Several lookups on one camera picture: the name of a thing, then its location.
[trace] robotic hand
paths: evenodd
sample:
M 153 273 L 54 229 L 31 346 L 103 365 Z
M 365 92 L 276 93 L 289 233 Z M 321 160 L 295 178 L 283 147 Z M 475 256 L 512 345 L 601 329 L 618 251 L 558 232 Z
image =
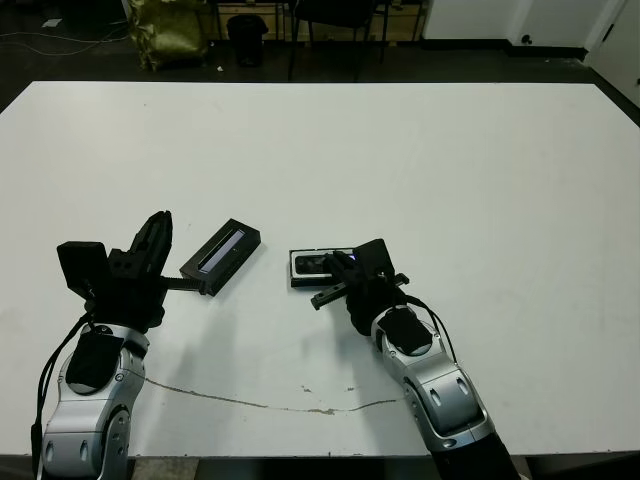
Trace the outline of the robotic hand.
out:
M 353 249 L 353 257 L 336 251 L 325 262 L 342 283 L 311 303 L 317 310 L 346 295 L 353 326 L 371 337 L 387 371 L 402 386 L 442 479 L 519 479 L 453 349 L 450 356 L 444 348 L 440 326 L 449 340 L 444 325 L 426 304 L 400 290 L 409 279 L 395 274 L 384 241 Z M 410 305 L 426 310 L 432 325 L 420 321 Z
M 58 257 L 67 286 L 86 300 L 85 313 L 53 353 L 40 377 L 31 427 L 38 479 L 115 480 L 126 476 L 133 404 L 145 379 L 145 333 L 162 322 L 167 290 L 199 291 L 195 280 L 161 276 L 171 249 L 169 212 L 144 224 L 127 252 L 107 258 L 97 242 L 67 242 Z M 42 436 L 42 407 L 56 359 L 81 330 L 58 375 L 59 401 Z

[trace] yellow bag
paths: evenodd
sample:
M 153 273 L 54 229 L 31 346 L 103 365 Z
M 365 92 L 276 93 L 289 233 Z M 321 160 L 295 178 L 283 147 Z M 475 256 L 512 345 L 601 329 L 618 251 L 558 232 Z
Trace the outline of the yellow bag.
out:
M 143 68 L 154 71 L 176 60 L 203 59 L 207 38 L 198 12 L 206 0 L 129 0 L 131 37 Z

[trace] crack on table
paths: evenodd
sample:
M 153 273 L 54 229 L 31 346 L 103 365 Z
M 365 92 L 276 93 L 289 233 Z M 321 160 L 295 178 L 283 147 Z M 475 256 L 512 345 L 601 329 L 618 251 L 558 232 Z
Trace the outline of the crack on table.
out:
M 276 407 L 276 406 L 272 406 L 272 405 L 263 405 L 260 403 L 254 403 L 254 402 L 246 402 L 244 400 L 237 400 L 235 398 L 228 398 L 228 397 L 221 397 L 219 395 L 209 395 L 207 393 L 200 393 L 200 392 L 196 392 L 194 390 L 184 390 L 182 388 L 178 388 L 178 387 L 172 387 L 170 385 L 165 385 L 163 383 L 160 382 L 156 382 L 155 380 L 151 380 L 150 378 L 145 378 L 144 379 L 147 383 L 150 383 L 151 385 L 154 385 L 156 387 L 160 387 L 163 388 L 165 390 L 169 390 L 171 392 L 175 392 L 175 393 L 183 393 L 185 395 L 191 395 L 192 397 L 198 397 L 198 398 L 207 398 L 209 400 L 217 400 L 219 402 L 227 402 L 227 403 L 233 403 L 236 405 L 243 405 L 245 407 L 254 407 L 254 408 L 265 408 L 268 410 L 278 410 L 281 412 L 296 412 L 296 413 L 317 413 L 320 415 L 335 415 L 336 413 L 350 413 L 350 412 L 357 412 L 358 410 L 363 410 L 365 408 L 369 408 L 369 407 L 373 407 L 376 405 L 384 405 L 386 403 L 395 403 L 399 400 L 402 400 L 401 398 L 390 398 L 388 400 L 378 400 L 375 402 L 370 402 L 370 403 L 365 403 L 364 405 L 360 405 L 359 407 L 355 407 L 355 408 L 327 408 L 325 410 L 320 409 L 320 408 L 310 408 L 310 409 L 303 409 L 303 408 L 291 408 L 291 407 Z

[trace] trash can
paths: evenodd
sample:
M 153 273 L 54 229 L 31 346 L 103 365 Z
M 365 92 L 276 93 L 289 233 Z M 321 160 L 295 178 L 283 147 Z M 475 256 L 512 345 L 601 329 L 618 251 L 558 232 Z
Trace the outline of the trash can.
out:
M 262 65 L 262 35 L 269 29 L 258 15 L 236 15 L 227 22 L 229 39 L 241 67 Z

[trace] dark floor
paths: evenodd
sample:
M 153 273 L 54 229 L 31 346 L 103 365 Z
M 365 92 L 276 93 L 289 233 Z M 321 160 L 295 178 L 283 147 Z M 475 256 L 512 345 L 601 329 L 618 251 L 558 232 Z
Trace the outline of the dark floor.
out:
M 1 36 L 15 31 L 45 32 L 82 39 L 100 39 L 118 27 L 110 38 L 126 34 L 126 27 L 92 27 L 79 33 L 62 22 L 53 29 L 41 25 L 56 12 L 42 8 L 16 7 L 0 0 L 0 111 L 34 80 L 104 80 L 168 82 L 286 82 L 290 47 L 283 43 L 265 45 L 262 67 L 236 66 L 230 44 L 218 42 L 206 64 L 166 68 L 153 73 L 142 70 L 129 39 L 103 43 L 66 56 L 45 56 L 42 52 L 71 53 L 90 46 L 35 36 Z M 379 49 L 367 48 L 360 82 L 563 82 L 594 83 L 634 122 L 640 125 L 640 109 L 611 85 L 576 59 L 510 57 L 502 50 L 425 50 L 418 44 L 386 49 L 383 64 Z M 352 82 L 354 55 L 350 44 L 300 47 L 297 50 L 294 81 Z

